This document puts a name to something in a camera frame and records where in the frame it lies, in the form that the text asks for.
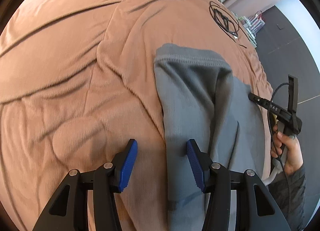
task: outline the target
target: metal screw head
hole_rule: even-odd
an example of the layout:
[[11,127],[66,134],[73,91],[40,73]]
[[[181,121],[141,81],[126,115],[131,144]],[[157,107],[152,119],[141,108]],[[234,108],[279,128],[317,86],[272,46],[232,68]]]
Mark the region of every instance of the metal screw head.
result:
[[69,171],[69,175],[70,176],[75,176],[77,174],[78,174],[78,171],[76,169],[72,169],[72,170]]
[[211,167],[214,168],[214,169],[219,169],[220,168],[220,164],[217,163],[217,162],[214,162],[211,164]]
[[112,168],[113,164],[111,162],[107,162],[103,165],[104,168]]
[[249,170],[247,170],[247,175],[249,175],[249,176],[254,176],[254,171],[253,170],[251,170],[251,169],[249,169]]

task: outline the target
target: floor tile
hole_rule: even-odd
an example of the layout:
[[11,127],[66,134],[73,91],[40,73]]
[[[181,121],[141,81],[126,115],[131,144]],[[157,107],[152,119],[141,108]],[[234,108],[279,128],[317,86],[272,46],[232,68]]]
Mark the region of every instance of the floor tile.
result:
[[312,196],[320,190],[320,97],[299,104],[297,116],[302,120],[298,139],[306,168],[306,195]]
[[[298,102],[320,94],[320,74],[307,46],[298,38],[269,54],[261,54],[259,60],[272,88],[288,82],[288,74],[298,78]],[[275,103],[283,108],[288,105],[288,87],[284,86],[275,96]]]
[[300,38],[299,33],[276,6],[262,15],[266,24],[256,35],[257,52],[267,54]]

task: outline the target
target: sleeve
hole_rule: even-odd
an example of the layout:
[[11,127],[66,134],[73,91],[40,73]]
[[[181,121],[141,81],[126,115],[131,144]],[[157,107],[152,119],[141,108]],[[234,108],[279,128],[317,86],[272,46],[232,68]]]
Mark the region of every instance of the sleeve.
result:
[[286,217],[291,231],[303,230],[304,205],[305,205],[305,189],[306,189],[306,174],[305,168],[302,165],[295,173],[288,176],[289,185],[291,188],[291,208],[289,215],[288,211],[288,185],[284,177],[276,183],[271,183],[269,192],[275,199],[283,215]]

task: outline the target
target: bed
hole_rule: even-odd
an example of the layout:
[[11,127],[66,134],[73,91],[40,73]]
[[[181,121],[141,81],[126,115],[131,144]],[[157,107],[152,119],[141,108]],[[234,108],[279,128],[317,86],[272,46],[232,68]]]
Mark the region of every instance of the bed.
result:
[[[171,229],[157,50],[171,43],[214,51],[254,94],[269,99],[272,92],[246,35],[240,30],[235,41],[225,34],[210,1],[228,12],[218,0],[21,4],[0,36],[0,202],[19,230],[33,229],[69,170],[98,168],[130,138],[139,152],[129,186],[116,196],[122,229]],[[260,113],[266,178],[270,136]]]

